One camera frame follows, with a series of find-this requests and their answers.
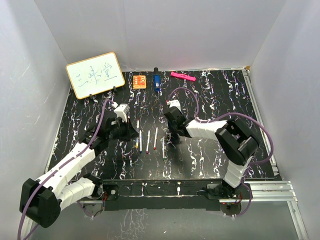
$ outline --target white wall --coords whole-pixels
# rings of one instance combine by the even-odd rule
[[[306,230],[319,239],[320,2],[289,0],[251,68],[281,175],[292,181]]]
[[[33,0],[0,1],[1,239],[17,239],[22,184],[44,172],[69,91],[66,64]]]
[[[68,63],[122,70],[251,65],[285,0],[35,0]]]

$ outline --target black cap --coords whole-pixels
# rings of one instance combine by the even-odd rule
[[[157,67],[155,67],[153,69],[153,73],[154,73],[154,75],[159,75],[159,69]]]

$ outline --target robotic arm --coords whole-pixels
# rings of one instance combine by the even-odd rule
[[[109,140],[130,141],[138,136],[127,117],[130,107],[127,104],[118,106],[115,102],[112,106],[115,110],[108,117],[102,118],[96,138],[81,155],[77,156],[92,140],[95,128],[87,131],[71,152],[50,171],[37,180],[29,178],[23,184],[19,207],[21,213],[35,189],[55,171],[54,176],[43,184],[26,210],[26,215],[43,228],[51,226],[60,212],[70,204],[84,197],[98,198],[102,195],[102,181],[90,173],[70,185],[67,184],[86,164],[108,147]]]
[[[164,115],[173,138],[207,138],[218,140],[228,160],[228,168],[222,181],[222,196],[232,198],[241,185],[241,180],[259,147],[258,138],[238,117],[230,120],[201,122],[186,119],[181,113],[178,100],[167,101],[168,112]]]

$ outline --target black marble table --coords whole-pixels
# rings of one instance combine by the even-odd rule
[[[54,167],[74,147],[79,137],[98,122],[104,99],[130,106],[129,116],[134,127],[140,121],[142,130],[142,153],[135,147],[135,141],[110,141],[108,148],[96,159],[87,164],[75,179],[92,173],[103,180],[168,180],[168,179],[221,179],[227,171],[227,160],[221,146],[205,138],[181,138],[179,144],[172,144],[168,124],[164,116],[168,95],[177,87],[186,87],[196,94],[199,100],[200,119],[212,119],[227,112],[239,112],[256,119],[250,94],[241,70],[195,70],[178,73],[195,76],[191,82],[170,77],[169,71],[160,72],[161,92],[155,92],[153,72],[123,72],[125,85],[117,92],[105,92],[92,99],[78,100],[73,89],[70,90],[64,114],[54,145],[49,169]],[[145,75],[147,88],[133,89],[134,75]],[[181,103],[182,113],[193,117],[196,103],[190,93],[176,92],[172,99]],[[107,104],[107,111],[112,107]],[[244,119],[257,133],[261,146],[253,161],[261,161],[267,156],[261,132],[252,122]],[[156,150],[153,149],[156,127],[158,137]],[[146,141],[150,130],[149,154]],[[163,160],[160,139],[165,137],[165,156]],[[271,179],[274,173],[270,163],[254,166],[248,178]]]

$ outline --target blue marker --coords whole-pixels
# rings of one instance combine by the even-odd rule
[[[154,79],[154,90],[159,92],[160,91],[160,76],[159,76],[159,70],[157,67],[153,70],[153,79]]]

